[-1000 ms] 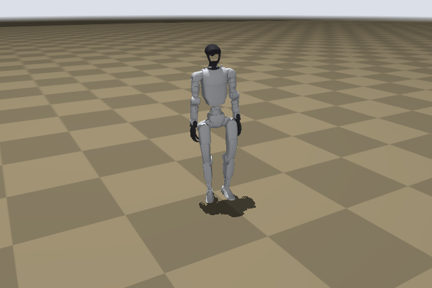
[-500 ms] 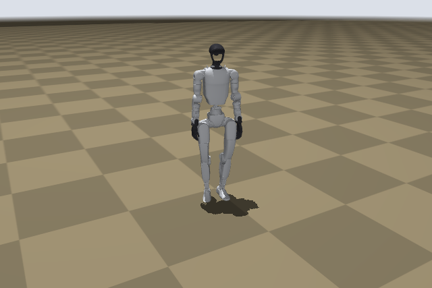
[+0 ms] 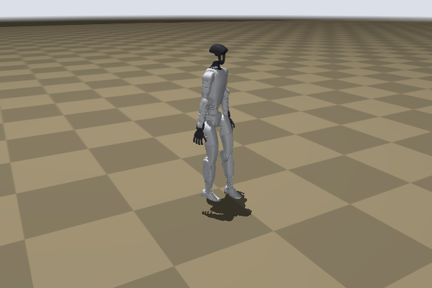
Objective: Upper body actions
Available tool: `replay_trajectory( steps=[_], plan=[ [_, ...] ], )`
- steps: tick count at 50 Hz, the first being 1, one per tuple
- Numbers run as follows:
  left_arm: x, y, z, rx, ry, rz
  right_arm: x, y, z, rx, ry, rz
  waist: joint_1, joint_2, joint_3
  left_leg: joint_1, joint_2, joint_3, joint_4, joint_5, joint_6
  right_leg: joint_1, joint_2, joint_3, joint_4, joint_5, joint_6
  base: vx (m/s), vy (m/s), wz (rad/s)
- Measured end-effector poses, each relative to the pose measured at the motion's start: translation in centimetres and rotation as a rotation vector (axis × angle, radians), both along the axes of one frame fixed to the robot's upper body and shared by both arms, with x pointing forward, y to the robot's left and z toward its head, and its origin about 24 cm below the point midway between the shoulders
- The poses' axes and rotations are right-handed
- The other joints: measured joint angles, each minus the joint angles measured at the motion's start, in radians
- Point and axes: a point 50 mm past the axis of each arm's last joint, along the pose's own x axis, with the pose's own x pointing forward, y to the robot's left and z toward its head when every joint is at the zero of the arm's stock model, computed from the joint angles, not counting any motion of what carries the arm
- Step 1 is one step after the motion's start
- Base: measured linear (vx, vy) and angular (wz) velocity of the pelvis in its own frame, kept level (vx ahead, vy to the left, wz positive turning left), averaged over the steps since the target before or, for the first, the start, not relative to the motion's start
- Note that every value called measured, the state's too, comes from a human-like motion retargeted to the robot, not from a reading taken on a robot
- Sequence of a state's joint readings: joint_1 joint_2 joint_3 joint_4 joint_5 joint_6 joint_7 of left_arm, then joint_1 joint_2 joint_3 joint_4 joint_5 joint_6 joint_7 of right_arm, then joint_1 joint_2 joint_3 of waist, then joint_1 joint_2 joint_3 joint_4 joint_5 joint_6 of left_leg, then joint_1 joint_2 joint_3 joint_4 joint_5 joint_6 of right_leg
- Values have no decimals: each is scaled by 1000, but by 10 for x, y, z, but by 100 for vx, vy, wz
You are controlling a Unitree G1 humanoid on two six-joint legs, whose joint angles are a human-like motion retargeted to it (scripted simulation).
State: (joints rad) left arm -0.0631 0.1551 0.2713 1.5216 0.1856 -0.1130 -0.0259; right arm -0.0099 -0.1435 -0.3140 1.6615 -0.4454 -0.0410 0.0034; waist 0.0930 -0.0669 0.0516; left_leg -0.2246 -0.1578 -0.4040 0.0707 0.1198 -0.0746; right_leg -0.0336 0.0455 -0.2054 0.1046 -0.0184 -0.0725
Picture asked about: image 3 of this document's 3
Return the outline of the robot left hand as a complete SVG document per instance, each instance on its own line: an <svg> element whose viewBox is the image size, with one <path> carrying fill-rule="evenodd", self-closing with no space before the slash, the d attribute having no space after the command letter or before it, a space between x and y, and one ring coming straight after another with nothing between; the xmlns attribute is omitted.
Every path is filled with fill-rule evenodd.
<svg viewBox="0 0 432 288"><path fill-rule="evenodd" d="M230 118L230 112L229 112L229 111L228 111L228 117L229 117L229 120L230 120L231 126L233 125L233 127L235 128L234 122L233 122L232 119ZM233 127L232 127L232 130L233 130Z"/></svg>

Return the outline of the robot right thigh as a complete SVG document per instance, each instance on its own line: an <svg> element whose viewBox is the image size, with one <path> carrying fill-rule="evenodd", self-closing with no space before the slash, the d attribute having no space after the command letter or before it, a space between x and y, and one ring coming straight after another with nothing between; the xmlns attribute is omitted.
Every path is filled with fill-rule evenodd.
<svg viewBox="0 0 432 288"><path fill-rule="evenodd" d="M205 142L207 157L205 157L204 160L207 159L210 166L212 167L217 160L218 137L217 137L215 126L212 125L211 120L205 121L205 128L203 132L204 132L204 136L207 136L206 137L207 141Z"/></svg>

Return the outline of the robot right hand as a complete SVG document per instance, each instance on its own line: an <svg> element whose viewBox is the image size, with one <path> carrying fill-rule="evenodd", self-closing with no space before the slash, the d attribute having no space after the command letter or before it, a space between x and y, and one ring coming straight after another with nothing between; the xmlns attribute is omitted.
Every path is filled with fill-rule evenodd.
<svg viewBox="0 0 432 288"><path fill-rule="evenodd" d="M201 128L198 128L197 125L196 125L196 128L197 128L197 130L196 130L196 132L194 133L194 139L193 139L193 142L195 142L195 138L196 138L196 144L198 144L198 145L200 145L200 144L203 145L203 138L204 138L205 142L207 141L206 138L205 138L205 136L204 136L204 132L203 132L203 130L204 130L204 128L205 128L205 123L203 123L203 125L202 125L202 129L201 129ZM198 140L198 142L197 142L197 140Z"/></svg>

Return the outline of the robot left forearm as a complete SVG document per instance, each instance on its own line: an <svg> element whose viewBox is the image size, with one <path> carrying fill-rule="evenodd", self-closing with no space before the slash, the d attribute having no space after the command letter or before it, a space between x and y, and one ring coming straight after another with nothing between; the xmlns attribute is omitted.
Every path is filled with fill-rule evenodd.
<svg viewBox="0 0 432 288"><path fill-rule="evenodd" d="M227 116L228 116L228 111L229 111L228 101L229 101L228 97L227 98L223 98L223 101L222 101L222 104L221 104L221 106L222 106L221 110L223 111L223 115L227 115Z"/></svg>

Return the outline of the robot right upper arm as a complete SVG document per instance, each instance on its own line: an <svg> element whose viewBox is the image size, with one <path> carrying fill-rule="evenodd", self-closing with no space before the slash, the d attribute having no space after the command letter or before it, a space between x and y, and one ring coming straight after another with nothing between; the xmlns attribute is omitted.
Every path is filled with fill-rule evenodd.
<svg viewBox="0 0 432 288"><path fill-rule="evenodd" d="M203 83L202 83L202 98L201 98L201 100L203 98L207 99L206 107L209 107L212 105L212 100L211 100L211 98L209 98L209 94L211 92L211 84L213 83L214 78L215 78L214 74L215 74L214 72L208 71L208 72L204 73L202 76L202 80L203 80L202 82Z"/></svg>

